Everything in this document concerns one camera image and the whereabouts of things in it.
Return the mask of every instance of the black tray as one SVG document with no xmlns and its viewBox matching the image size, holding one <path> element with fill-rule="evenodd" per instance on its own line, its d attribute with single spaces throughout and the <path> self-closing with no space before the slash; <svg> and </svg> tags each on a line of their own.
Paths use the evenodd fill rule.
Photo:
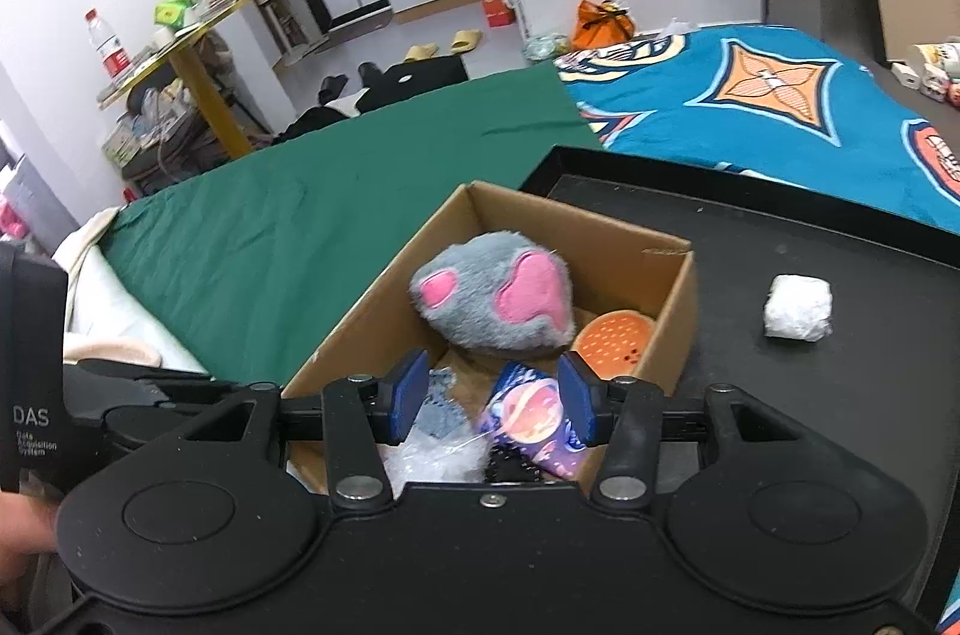
<svg viewBox="0 0 960 635">
<path fill-rule="evenodd" d="M 936 622 L 960 567 L 960 237 L 793 186 L 581 148 L 554 148 L 522 191 L 693 243 L 699 330 L 677 393 L 736 384 L 910 486 L 930 538 L 905 602 Z M 781 273 L 829 281 L 832 335 L 765 338 Z"/>
</svg>

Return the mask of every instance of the white blanket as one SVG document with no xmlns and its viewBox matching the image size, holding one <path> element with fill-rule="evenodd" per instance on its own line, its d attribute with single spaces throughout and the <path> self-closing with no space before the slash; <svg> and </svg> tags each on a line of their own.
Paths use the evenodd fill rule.
<svg viewBox="0 0 960 635">
<path fill-rule="evenodd" d="M 140 340 L 160 354 L 161 366 L 204 372 L 203 365 L 179 340 L 123 288 L 97 246 L 118 210 L 94 215 L 54 253 L 54 261 L 69 276 L 64 331 L 93 339 Z"/>
</svg>

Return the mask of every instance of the purple snack packet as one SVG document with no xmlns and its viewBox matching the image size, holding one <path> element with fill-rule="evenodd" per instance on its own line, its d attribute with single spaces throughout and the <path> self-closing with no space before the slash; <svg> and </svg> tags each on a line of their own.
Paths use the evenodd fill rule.
<svg viewBox="0 0 960 635">
<path fill-rule="evenodd" d="M 563 478 L 574 477 L 587 448 L 563 412 L 557 379 L 521 362 L 507 362 L 500 372 L 480 432 L 492 432 L 494 445 L 519 449 Z"/>
</svg>

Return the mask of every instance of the plush paw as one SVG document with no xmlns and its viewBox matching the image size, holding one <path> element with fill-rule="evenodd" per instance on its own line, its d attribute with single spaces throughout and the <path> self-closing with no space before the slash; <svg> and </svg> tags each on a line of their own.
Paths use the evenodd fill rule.
<svg viewBox="0 0 960 635">
<path fill-rule="evenodd" d="M 561 332 L 570 324 L 569 300 L 563 296 L 560 268 L 542 251 L 520 254 L 514 274 L 493 299 L 496 314 L 508 324 L 547 315 Z"/>
<path fill-rule="evenodd" d="M 566 264 L 515 232 L 451 245 L 416 271 L 410 296 L 434 329 L 464 348 L 545 353 L 573 340 Z"/>
</svg>

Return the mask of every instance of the blue blanket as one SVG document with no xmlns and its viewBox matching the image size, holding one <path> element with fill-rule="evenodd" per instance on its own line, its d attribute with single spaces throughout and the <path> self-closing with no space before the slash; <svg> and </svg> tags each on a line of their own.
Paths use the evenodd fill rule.
<svg viewBox="0 0 960 635">
<path fill-rule="evenodd" d="M 608 150 L 747 171 L 960 233 L 947 143 L 803 32 L 720 26 L 556 64 Z"/>
</svg>

